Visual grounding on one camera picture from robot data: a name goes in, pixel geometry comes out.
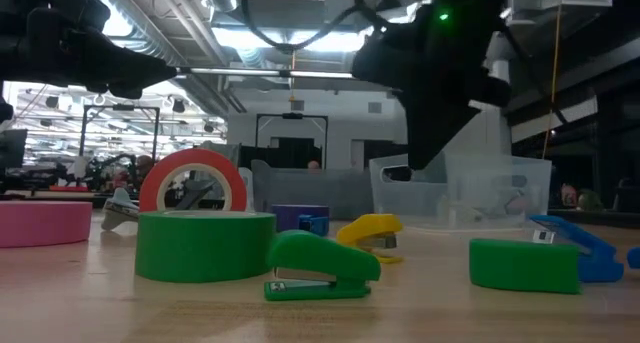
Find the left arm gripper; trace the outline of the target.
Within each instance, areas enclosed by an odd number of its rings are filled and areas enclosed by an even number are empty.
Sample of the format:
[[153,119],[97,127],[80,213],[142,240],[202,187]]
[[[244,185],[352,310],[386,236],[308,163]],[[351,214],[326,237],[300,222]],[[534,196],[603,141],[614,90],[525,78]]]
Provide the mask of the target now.
[[0,80],[109,88],[116,97],[139,99],[177,75],[164,60],[107,39],[109,18],[101,0],[0,0]]

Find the green tape roll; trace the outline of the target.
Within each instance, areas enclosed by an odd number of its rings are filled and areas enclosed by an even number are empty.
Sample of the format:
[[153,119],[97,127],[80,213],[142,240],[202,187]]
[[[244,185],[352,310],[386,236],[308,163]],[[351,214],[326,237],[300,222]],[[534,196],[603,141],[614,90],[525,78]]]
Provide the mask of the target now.
[[247,279],[269,270],[270,213],[172,210],[139,217],[135,273],[173,283]]

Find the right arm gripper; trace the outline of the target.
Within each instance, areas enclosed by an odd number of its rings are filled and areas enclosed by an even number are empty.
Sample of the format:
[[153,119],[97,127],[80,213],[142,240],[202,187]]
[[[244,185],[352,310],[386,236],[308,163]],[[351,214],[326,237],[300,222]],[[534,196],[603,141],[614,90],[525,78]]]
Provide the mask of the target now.
[[392,90],[407,109],[408,163],[426,167],[479,112],[472,100],[507,105],[509,84],[483,66],[465,31],[448,12],[423,5],[410,23],[392,24],[365,39],[352,75]]

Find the long ceiling light bar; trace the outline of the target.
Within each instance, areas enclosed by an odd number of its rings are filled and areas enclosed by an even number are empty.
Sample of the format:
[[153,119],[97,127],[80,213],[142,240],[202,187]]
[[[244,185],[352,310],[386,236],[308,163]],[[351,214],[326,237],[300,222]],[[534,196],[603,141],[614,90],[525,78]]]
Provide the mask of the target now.
[[354,79],[351,73],[305,71],[305,70],[178,67],[177,72],[179,74],[210,74],[210,75],[240,76],[240,77],[313,78],[313,79],[337,79],[337,80],[353,80]]

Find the pink tape roll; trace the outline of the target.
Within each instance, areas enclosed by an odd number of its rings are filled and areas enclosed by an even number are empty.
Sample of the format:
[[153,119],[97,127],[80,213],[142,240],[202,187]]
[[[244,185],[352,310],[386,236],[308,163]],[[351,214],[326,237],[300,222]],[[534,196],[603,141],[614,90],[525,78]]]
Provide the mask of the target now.
[[93,205],[76,201],[0,201],[0,248],[87,240]]

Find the black staple remover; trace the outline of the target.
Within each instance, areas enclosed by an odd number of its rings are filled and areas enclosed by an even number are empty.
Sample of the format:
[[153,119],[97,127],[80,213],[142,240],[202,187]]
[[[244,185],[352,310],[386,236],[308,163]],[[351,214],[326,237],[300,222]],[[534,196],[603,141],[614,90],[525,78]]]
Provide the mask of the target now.
[[184,183],[184,195],[177,203],[176,210],[191,210],[198,208],[214,208],[215,201],[206,199],[205,196],[214,188],[215,182],[187,180]]

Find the blue tape roll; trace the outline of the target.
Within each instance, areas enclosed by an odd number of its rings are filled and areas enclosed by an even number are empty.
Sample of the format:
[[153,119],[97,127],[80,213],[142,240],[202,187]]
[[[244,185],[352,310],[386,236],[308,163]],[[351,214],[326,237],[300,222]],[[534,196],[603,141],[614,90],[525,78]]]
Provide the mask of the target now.
[[[330,208],[326,205],[274,204],[271,206],[271,212],[276,216],[277,232],[302,229],[312,231],[320,236],[328,234]],[[323,220],[323,223],[318,229],[313,228],[311,224],[300,226],[301,215],[318,218]]]

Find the yellow mini stapler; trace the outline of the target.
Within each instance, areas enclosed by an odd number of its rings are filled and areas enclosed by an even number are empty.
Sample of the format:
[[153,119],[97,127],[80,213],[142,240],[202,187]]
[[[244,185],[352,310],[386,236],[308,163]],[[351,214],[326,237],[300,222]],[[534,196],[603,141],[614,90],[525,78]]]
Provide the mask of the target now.
[[371,253],[380,263],[400,263],[403,258],[389,255],[388,251],[397,247],[397,234],[403,228],[393,214],[365,214],[340,228],[336,233],[336,241]]

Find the blue-grey staple remover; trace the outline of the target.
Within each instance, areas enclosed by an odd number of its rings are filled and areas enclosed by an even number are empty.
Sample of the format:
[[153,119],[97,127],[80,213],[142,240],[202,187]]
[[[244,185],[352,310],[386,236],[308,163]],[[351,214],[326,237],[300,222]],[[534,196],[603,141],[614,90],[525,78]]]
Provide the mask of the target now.
[[101,228],[106,231],[112,231],[124,222],[137,222],[139,219],[139,207],[124,188],[117,188],[114,195],[105,201],[103,213]]

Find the black station frame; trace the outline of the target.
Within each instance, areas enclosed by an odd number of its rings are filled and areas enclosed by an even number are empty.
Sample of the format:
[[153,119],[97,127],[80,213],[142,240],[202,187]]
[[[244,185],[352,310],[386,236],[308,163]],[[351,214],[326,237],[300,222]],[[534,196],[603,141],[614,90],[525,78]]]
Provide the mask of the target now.
[[289,112],[289,113],[281,113],[281,114],[274,114],[274,113],[257,113],[255,116],[255,129],[254,129],[254,147],[258,147],[259,146],[259,135],[260,135],[260,131],[261,131],[261,126],[260,126],[260,120],[263,117],[269,117],[269,118],[280,118],[280,119],[284,119],[284,120],[304,120],[304,119],[310,119],[310,120],[315,120],[315,119],[322,119],[325,122],[325,127],[322,130],[322,132],[324,133],[324,145],[323,145],[323,153],[322,153],[322,167],[326,168],[325,165],[327,163],[327,149],[328,149],[328,145],[329,145],[329,139],[328,139],[328,130],[329,130],[329,117],[327,115],[306,115],[303,113],[296,113],[296,112]]
[[139,110],[142,112],[153,111],[155,113],[155,117],[150,118],[150,121],[154,124],[151,156],[153,159],[156,158],[158,133],[160,128],[160,109],[158,107],[144,107],[144,106],[136,106],[134,104],[124,104],[124,103],[111,104],[111,105],[90,104],[90,105],[83,106],[81,132],[80,132],[80,138],[79,138],[79,151],[78,151],[79,157],[84,156],[87,125],[91,121],[93,121],[95,117],[98,116],[100,113],[102,113],[105,109],[111,109],[113,111],[136,111],[136,110]]

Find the orange tape roll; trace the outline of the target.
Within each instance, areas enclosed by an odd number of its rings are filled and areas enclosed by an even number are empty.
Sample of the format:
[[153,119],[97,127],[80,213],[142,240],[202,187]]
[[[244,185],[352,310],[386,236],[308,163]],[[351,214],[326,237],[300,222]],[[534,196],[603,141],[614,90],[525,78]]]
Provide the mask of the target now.
[[222,154],[200,148],[174,152],[151,168],[141,186],[139,210],[164,211],[169,183],[188,171],[208,173],[221,184],[225,199],[224,211],[246,210],[247,189],[238,169]]

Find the dark monitor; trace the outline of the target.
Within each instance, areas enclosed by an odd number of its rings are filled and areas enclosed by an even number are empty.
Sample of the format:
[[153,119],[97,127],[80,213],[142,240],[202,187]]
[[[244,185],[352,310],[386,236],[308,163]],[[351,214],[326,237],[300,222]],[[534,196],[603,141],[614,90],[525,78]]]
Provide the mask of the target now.
[[0,132],[0,169],[22,167],[27,135],[26,129]]

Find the silver ventilation duct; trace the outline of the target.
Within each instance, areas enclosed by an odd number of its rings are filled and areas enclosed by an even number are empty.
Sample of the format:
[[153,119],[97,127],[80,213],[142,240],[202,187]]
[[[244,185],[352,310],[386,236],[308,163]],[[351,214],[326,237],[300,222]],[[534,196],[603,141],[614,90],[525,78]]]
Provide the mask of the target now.
[[[187,60],[175,46],[161,33],[159,28],[143,12],[134,0],[105,0],[110,8],[112,18],[122,18],[131,27],[127,35],[108,34],[114,43],[133,51],[155,56],[165,60],[169,65],[186,66]],[[224,92],[221,86],[214,87],[203,78],[195,75],[170,79],[170,82],[186,91],[186,96],[193,100],[205,113],[226,117],[229,110],[245,113],[244,106],[230,92]]]

